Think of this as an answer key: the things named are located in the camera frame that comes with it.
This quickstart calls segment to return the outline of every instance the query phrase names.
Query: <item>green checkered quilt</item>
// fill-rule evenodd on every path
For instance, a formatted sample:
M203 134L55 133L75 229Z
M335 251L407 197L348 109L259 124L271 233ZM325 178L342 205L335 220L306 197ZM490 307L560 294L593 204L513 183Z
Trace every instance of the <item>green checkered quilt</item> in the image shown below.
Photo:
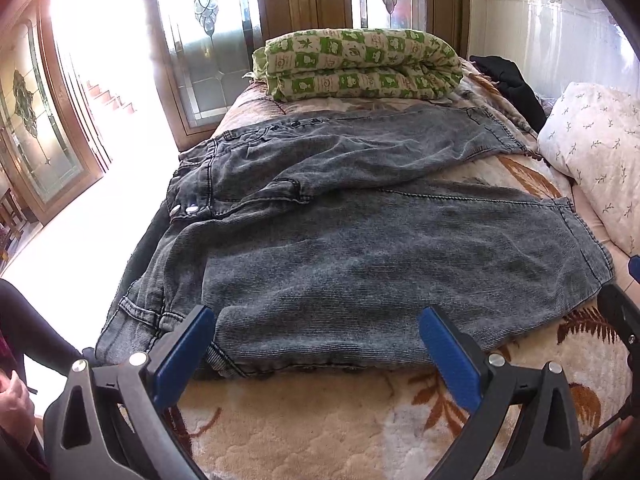
M324 28L268 40L254 52L254 77L278 101L437 99L460 84L462 66L445 41L419 30Z

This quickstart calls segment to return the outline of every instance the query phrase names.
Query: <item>metal screw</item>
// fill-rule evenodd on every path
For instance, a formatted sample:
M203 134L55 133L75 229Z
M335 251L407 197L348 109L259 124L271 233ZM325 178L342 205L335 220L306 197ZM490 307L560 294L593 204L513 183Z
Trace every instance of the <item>metal screw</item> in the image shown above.
M81 372L86 368L86 361L84 359L78 359L75 363L71 365L71 369L75 372Z
M489 356L489 364L491 366L495 366L495 367L501 367L504 366L505 364L505 360L504 357L502 357L500 354L491 354Z
M561 374L562 373L562 367L558 364L555 363L553 361L551 361L549 363L549 371L555 374Z
M135 354L131 354L129 358L129 364L132 366L142 366L146 363L146 354L144 352L136 352Z

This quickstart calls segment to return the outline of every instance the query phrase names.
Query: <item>white pillow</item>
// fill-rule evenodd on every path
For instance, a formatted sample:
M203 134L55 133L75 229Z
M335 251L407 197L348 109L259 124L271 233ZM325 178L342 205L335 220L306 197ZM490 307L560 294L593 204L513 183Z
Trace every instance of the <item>white pillow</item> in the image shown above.
M640 249L640 101L571 83L538 135L540 153L578 183L612 241Z

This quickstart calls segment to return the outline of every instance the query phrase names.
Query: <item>denim pants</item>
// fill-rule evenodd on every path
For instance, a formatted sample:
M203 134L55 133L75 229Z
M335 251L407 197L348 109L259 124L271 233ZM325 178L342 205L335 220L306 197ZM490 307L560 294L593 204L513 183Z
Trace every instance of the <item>denim pants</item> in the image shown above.
M527 153L485 108L316 112L225 132L180 156L111 305L98 359L148 351L196 304L224 377L405 367L438 305L483 349L612 280L566 198L430 178Z

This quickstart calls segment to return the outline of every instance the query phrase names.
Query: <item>person's hand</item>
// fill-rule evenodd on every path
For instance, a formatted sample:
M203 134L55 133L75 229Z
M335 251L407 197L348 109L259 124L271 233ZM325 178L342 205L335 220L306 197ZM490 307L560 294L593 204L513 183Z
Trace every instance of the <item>person's hand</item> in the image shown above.
M27 447L33 436L34 406L27 386L13 371L11 379L0 372L0 427L22 447Z

